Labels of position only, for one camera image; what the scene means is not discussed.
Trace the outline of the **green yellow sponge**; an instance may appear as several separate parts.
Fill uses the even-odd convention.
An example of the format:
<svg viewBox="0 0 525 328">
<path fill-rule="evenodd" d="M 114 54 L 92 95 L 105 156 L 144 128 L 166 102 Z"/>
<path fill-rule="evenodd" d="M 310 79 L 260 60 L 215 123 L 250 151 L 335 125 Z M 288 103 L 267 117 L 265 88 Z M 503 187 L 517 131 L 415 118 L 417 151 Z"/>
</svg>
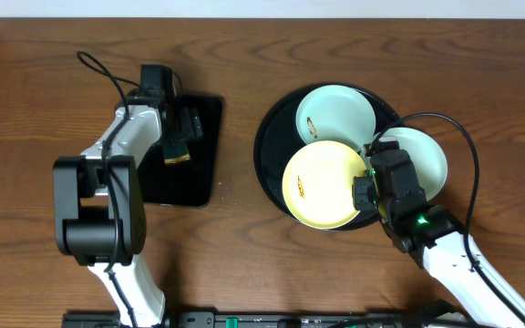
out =
<svg viewBox="0 0 525 328">
<path fill-rule="evenodd" d="M 190 160 L 188 141 L 186 139 L 165 138 L 162 140 L 162 151 L 166 165 Z"/>
</svg>

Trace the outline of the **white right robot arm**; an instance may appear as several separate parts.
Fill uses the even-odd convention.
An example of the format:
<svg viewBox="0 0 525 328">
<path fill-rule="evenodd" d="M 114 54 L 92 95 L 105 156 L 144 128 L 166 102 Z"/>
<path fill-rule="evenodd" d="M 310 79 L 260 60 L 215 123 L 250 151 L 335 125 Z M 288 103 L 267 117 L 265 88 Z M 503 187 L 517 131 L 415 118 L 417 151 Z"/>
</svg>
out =
<svg viewBox="0 0 525 328">
<path fill-rule="evenodd" d="M 525 327 L 525 300 L 447 208 L 427 201 L 413 161 L 393 138 L 365 145 L 371 169 L 353 182 L 357 210 L 376 210 L 386 235 L 441 282 L 475 323 Z"/>
</svg>

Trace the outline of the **yellow plate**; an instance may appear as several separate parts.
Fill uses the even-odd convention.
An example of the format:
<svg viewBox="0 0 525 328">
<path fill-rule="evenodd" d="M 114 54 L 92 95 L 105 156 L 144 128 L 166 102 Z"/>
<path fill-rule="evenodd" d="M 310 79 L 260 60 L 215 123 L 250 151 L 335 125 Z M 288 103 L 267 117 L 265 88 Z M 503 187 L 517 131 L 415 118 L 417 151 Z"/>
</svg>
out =
<svg viewBox="0 0 525 328">
<path fill-rule="evenodd" d="M 353 180 L 366 171 L 352 148 L 336 141 L 317 141 L 298 150 L 283 173 L 282 192 L 288 210 L 302 224 L 331 230 L 352 221 L 359 211 Z"/>
</svg>

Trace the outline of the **light green plate with stain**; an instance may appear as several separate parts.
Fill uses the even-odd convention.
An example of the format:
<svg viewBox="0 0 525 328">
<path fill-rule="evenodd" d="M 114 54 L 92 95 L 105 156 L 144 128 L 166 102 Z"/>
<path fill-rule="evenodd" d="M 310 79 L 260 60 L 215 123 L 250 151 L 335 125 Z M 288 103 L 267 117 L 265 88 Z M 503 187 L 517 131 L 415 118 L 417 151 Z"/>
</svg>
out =
<svg viewBox="0 0 525 328">
<path fill-rule="evenodd" d="M 358 152 L 376 131 L 376 113 L 358 90 L 341 85 L 318 87 L 304 96 L 295 126 L 305 144 L 330 140 Z"/>
</svg>

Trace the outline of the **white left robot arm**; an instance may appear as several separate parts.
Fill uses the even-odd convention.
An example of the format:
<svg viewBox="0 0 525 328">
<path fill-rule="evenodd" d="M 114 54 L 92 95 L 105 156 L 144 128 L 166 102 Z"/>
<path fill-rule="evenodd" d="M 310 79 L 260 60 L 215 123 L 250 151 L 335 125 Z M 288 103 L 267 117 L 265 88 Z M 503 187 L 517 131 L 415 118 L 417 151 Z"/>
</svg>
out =
<svg viewBox="0 0 525 328">
<path fill-rule="evenodd" d="M 168 297 L 144 253 L 150 204 L 203 207 L 211 197 L 223 101 L 132 90 L 81 154 L 53 165 L 57 247 L 88 269 L 113 312 L 68 312 L 64 327 L 170 327 Z"/>
</svg>

